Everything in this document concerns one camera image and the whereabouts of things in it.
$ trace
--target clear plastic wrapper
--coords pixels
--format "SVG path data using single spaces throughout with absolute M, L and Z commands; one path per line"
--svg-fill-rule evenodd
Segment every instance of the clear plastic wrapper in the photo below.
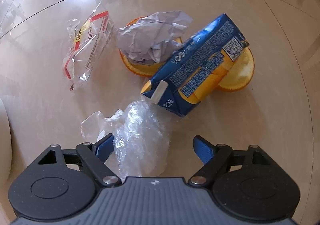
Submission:
M 80 20 L 68 21 L 69 51 L 63 59 L 63 74 L 70 80 L 73 90 L 91 75 L 94 64 L 104 51 L 115 49 L 114 25 L 100 3 L 82 26 Z
M 105 164 L 122 181 L 127 176 L 158 176 L 166 167 L 171 115 L 141 98 L 110 118 L 104 118 L 101 112 L 93 113 L 81 123 L 81 134 L 93 143 L 113 134 L 114 152 Z

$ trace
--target trash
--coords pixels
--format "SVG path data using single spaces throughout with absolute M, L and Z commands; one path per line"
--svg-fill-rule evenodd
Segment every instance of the trash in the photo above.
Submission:
M 182 11 L 157 12 L 116 31 L 121 52 L 136 64 L 165 62 L 181 48 L 174 39 L 185 33 L 192 18 Z
M 63 59 L 63 74 L 71 81 L 73 90 L 82 85 L 91 75 L 92 68 L 105 50 L 115 50 L 114 26 L 100 3 L 85 23 L 80 20 L 68 21 L 70 47 Z
M 130 21 L 126 26 L 133 25 L 135 24 L 139 19 L 144 18 L 144 17 L 138 17 L 132 21 Z M 176 38 L 174 41 L 182 44 L 182 39 L 181 37 Z M 165 64 L 165 62 L 162 63 L 154 63 L 152 65 L 147 65 L 147 64 L 141 64 L 141 63 L 134 63 L 133 60 L 128 58 L 124 53 L 121 52 L 119 49 L 119 53 L 121 56 L 121 59 L 124 63 L 124 65 L 134 74 L 151 78 L 157 71 L 158 69 Z
M 185 116 L 217 87 L 248 45 L 232 20 L 222 14 L 174 52 L 141 93 Z
M 158 176 L 166 167 L 169 150 L 167 111 L 142 98 L 104 118 L 95 112 L 81 123 L 85 141 L 95 143 L 112 133 L 114 152 L 105 164 L 124 181 L 127 176 Z

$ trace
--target crumpled tissue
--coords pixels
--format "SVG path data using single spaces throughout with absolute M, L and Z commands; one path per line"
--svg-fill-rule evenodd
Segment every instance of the crumpled tissue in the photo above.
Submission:
M 93 113 L 81 123 L 81 135 L 95 143 L 113 134 L 114 152 L 105 165 L 122 181 L 127 176 L 158 176 L 166 167 L 171 115 L 142 97 L 110 118 Z
M 136 24 L 116 31 L 121 52 L 136 64 L 165 62 L 181 44 L 174 39 L 185 33 L 192 18 L 181 10 L 156 12 Z

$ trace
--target beige floor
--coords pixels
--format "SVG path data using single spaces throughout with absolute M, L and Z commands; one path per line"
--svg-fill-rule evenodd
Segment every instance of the beige floor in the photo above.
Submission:
M 193 18 L 185 40 L 227 13 L 250 42 L 255 74 L 246 89 L 215 91 L 174 132 L 164 175 L 189 178 L 201 162 L 192 138 L 234 149 L 260 145 L 297 182 L 294 219 L 320 219 L 320 0 L 2 0 L 0 97 L 12 131 L 13 163 L 0 194 L 3 218 L 15 215 L 10 182 L 48 145 L 84 142 L 80 123 L 95 111 L 111 116 L 139 97 L 144 78 L 129 72 L 117 51 L 103 55 L 90 82 L 72 95 L 63 79 L 66 21 L 84 20 L 101 1 L 116 27 L 157 11 Z

